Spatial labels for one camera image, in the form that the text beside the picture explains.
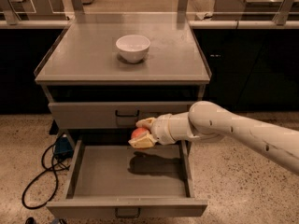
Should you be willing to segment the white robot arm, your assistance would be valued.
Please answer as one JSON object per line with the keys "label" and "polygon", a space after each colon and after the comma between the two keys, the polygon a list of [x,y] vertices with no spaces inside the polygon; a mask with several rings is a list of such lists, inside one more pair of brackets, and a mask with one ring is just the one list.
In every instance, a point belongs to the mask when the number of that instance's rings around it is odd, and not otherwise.
{"label": "white robot arm", "polygon": [[129,140],[137,149],[177,141],[217,142],[230,136],[283,168],[299,175],[299,132],[231,113],[200,101],[187,112],[164,114],[136,123],[140,130]]}

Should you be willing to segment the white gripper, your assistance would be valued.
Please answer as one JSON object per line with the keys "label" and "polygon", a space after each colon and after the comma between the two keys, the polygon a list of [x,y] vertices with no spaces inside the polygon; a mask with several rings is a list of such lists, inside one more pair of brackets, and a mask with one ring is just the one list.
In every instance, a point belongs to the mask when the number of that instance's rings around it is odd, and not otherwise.
{"label": "white gripper", "polygon": [[129,140],[129,144],[135,149],[154,147],[156,141],[161,145],[170,145],[172,143],[172,136],[169,132],[170,118],[171,115],[166,114],[159,116],[157,119],[146,118],[139,120],[135,126],[137,128],[150,129],[152,135],[147,132],[136,133],[134,137]]}

